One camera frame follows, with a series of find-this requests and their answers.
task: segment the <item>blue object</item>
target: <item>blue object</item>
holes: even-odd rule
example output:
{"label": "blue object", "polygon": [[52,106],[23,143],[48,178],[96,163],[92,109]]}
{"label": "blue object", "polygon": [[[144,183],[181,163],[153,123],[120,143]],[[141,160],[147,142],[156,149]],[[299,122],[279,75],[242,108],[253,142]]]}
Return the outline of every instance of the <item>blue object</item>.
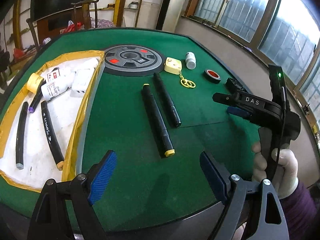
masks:
{"label": "blue object", "polygon": [[227,113],[242,117],[243,119],[249,119],[251,116],[247,111],[233,106],[228,106]]}
{"label": "blue object", "polygon": [[101,199],[113,174],[116,164],[116,153],[114,151],[111,151],[90,184],[90,194],[88,196],[88,201],[91,205]]}
{"label": "blue object", "polygon": [[230,173],[223,165],[217,163],[212,155],[206,152],[200,154],[200,166],[214,196],[225,205],[229,199]]}

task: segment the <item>red bag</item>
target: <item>red bag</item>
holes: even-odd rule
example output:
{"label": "red bag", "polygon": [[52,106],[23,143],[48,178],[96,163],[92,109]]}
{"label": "red bag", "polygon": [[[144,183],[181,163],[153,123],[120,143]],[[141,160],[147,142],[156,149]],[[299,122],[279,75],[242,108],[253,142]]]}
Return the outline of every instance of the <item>red bag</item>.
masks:
{"label": "red bag", "polygon": [[21,58],[24,55],[24,52],[21,49],[14,48],[13,56],[15,59]]}
{"label": "red bag", "polygon": [[[79,30],[81,27],[81,22],[77,22],[77,29]],[[71,24],[68,26],[68,28],[64,29],[63,33],[69,33],[69,32],[74,32],[75,29],[75,24]]]}

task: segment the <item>gloved hand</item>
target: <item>gloved hand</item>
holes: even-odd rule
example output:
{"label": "gloved hand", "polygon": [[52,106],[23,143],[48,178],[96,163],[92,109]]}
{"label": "gloved hand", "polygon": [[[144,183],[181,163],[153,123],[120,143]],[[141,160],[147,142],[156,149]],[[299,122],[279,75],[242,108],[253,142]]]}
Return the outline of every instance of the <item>gloved hand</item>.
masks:
{"label": "gloved hand", "polygon": [[[265,172],[267,161],[261,154],[260,142],[252,145],[252,151],[256,153],[253,160],[252,180],[261,182],[267,177]],[[277,151],[278,149],[274,149],[271,153],[274,160],[277,158]],[[284,175],[278,190],[279,199],[283,199],[290,196],[298,186],[298,161],[291,150],[282,149],[279,155],[279,165],[284,167]]]}

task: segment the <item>yellow tape roll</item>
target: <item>yellow tape roll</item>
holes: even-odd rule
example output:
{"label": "yellow tape roll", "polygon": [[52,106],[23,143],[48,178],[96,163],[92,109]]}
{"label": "yellow tape roll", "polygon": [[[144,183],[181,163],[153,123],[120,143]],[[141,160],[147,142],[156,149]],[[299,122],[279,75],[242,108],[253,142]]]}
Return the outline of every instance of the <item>yellow tape roll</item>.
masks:
{"label": "yellow tape roll", "polygon": [[43,77],[36,73],[32,73],[27,82],[27,89],[32,93],[37,93],[40,83],[43,81]]}

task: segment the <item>white power adapter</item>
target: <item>white power adapter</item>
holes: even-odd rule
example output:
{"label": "white power adapter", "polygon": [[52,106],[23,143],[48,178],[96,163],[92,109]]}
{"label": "white power adapter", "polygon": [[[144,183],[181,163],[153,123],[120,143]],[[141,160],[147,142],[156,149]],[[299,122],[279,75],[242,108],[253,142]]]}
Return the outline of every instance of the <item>white power adapter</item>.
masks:
{"label": "white power adapter", "polygon": [[94,68],[81,68],[76,72],[76,77],[71,86],[72,97],[83,97],[89,86],[90,80],[93,76]]}

